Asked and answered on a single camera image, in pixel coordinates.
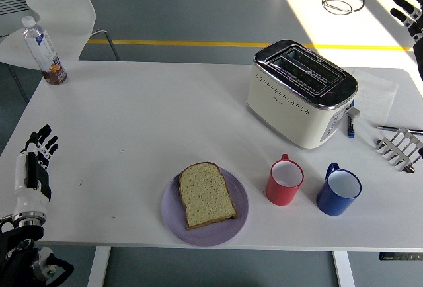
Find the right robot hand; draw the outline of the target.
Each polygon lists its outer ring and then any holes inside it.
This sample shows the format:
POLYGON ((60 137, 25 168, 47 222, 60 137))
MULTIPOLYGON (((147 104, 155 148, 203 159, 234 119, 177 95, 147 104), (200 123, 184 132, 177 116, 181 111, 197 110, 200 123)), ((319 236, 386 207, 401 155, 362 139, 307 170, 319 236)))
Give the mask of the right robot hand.
POLYGON ((403 11, 392 8, 390 13, 397 18, 408 30, 414 40, 413 52, 420 78, 422 78, 422 0, 416 0, 419 7, 412 5, 407 0, 393 0, 403 11))

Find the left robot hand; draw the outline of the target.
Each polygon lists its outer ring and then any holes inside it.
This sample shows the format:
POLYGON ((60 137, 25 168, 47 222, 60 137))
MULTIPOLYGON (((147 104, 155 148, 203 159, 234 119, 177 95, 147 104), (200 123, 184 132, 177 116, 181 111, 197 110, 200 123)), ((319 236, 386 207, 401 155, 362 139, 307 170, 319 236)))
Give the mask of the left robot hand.
POLYGON ((52 136, 48 124, 30 134, 15 167, 15 196, 17 205, 13 219, 46 216, 46 204, 51 200, 50 160, 58 150, 58 137, 52 136))

